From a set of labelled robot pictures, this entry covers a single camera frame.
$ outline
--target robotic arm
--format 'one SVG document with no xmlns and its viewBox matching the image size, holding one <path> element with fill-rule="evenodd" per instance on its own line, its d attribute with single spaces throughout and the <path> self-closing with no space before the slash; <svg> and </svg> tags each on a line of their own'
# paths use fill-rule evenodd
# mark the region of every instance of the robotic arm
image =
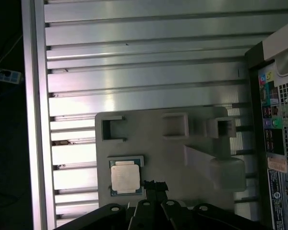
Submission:
<svg viewBox="0 0 288 230">
<path fill-rule="evenodd" d="M 108 204 L 57 230 L 268 230 L 257 222 L 210 204 L 192 210 L 169 200 L 165 182 L 144 182 L 146 199 L 136 207 Z"/>
</svg>

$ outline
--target metal slats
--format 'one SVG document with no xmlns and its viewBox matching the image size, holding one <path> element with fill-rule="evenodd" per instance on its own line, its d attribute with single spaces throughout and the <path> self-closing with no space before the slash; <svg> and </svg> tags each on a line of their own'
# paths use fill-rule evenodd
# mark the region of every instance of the metal slats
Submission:
<svg viewBox="0 0 288 230">
<path fill-rule="evenodd" d="M 48 229 L 98 208 L 99 112 L 224 106 L 238 130 L 231 154 L 256 173 L 243 54 L 288 23 L 288 0 L 42 2 L 35 0 L 35 76 Z M 254 184 L 248 179 L 247 191 L 235 194 L 236 213 L 258 220 L 258 204 L 248 200 Z"/>
<path fill-rule="evenodd" d="M 56 170 L 54 189 L 97 188 L 97 168 Z"/>
<path fill-rule="evenodd" d="M 96 162 L 96 147 L 94 143 L 52 147 L 53 165 L 90 162 Z"/>
<path fill-rule="evenodd" d="M 205 37 L 214 36 L 262 35 L 270 34 L 287 23 L 288 14 L 275 14 L 62 25 L 46 28 L 46 45 L 54 46 L 183 37 L 201 37 L 204 39 Z"/>
<path fill-rule="evenodd" d="M 88 66 L 107 66 L 107 65 L 126 65 L 134 63 L 152 63 L 152 62 L 172 62 L 186 60 L 201 60 L 210 58 L 236 58 L 241 57 L 248 49 L 230 49 L 230 50 L 206 50 L 189 52 L 171 52 L 158 54 L 114 56 L 102 58 L 90 58 L 79 60 L 49 61 L 49 69 L 63 69 Z"/>
<path fill-rule="evenodd" d="M 127 88 L 152 85 L 241 80 L 246 78 L 241 62 L 107 69 L 49 74 L 49 92 Z"/>
<path fill-rule="evenodd" d="M 50 116 L 248 102 L 246 85 L 155 89 L 49 99 Z"/>
<path fill-rule="evenodd" d="M 185 0 L 183 4 L 176 0 L 122 0 L 108 2 L 83 2 L 49 4 L 45 6 L 45 21 L 75 22 L 102 19 L 156 17 L 169 15 L 201 15 L 222 13 L 243 13 L 288 10 L 288 1 L 279 4 L 278 0 L 269 0 L 269 4 L 262 1 L 222 1 L 205 0 L 204 2 Z"/>
</svg>

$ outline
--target cable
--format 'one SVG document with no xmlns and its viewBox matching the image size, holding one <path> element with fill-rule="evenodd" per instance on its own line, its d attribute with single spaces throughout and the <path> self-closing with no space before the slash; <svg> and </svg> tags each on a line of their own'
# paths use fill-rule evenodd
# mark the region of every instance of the cable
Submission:
<svg viewBox="0 0 288 230">
<path fill-rule="evenodd" d="M 22 39 L 23 35 L 21 35 L 17 40 L 16 42 L 14 43 L 14 45 L 10 48 L 10 50 L 0 58 L 0 64 L 1 62 L 10 54 L 10 52 L 15 48 L 15 46 L 17 45 L 17 43 Z"/>
</svg>

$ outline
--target sticker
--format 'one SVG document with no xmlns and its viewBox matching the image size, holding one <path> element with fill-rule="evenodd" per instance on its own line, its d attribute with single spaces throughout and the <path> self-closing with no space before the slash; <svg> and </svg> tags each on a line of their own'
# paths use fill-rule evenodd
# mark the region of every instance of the sticker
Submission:
<svg viewBox="0 0 288 230">
<path fill-rule="evenodd" d="M 266 82 L 270 82 L 274 80 L 274 75 L 272 71 L 265 73 L 265 80 Z"/>
<path fill-rule="evenodd" d="M 259 77 L 259 84 L 260 84 L 260 85 L 264 85 L 264 84 L 265 84 L 265 74 L 262 74 L 262 75 Z"/>
<path fill-rule="evenodd" d="M 270 104 L 279 104 L 278 89 L 274 85 L 274 81 L 268 82 Z"/>
<path fill-rule="evenodd" d="M 275 170 L 268 169 L 268 180 L 273 229 L 285 230 L 280 173 Z"/>
<path fill-rule="evenodd" d="M 268 157 L 268 168 L 281 173 L 287 173 L 287 161 L 282 158 Z"/>
<path fill-rule="evenodd" d="M 279 192 L 276 192 L 276 193 L 273 194 L 273 197 L 274 197 L 275 199 L 279 199 L 280 196 L 281 196 L 281 195 L 280 195 Z"/>
</svg>

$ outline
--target mounting hole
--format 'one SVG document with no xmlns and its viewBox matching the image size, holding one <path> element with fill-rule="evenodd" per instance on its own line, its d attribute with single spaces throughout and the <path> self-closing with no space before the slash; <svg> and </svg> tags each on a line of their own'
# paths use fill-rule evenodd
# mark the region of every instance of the mounting hole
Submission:
<svg viewBox="0 0 288 230">
<path fill-rule="evenodd" d="M 174 205 L 175 203 L 174 203 L 174 201 L 171 201 L 171 200 L 169 200 L 168 202 L 167 202 L 167 205 Z"/>
<path fill-rule="evenodd" d="M 112 208 L 111 208 L 111 211 L 117 212 L 119 209 L 120 209 L 119 207 L 112 207 Z"/>
</svg>

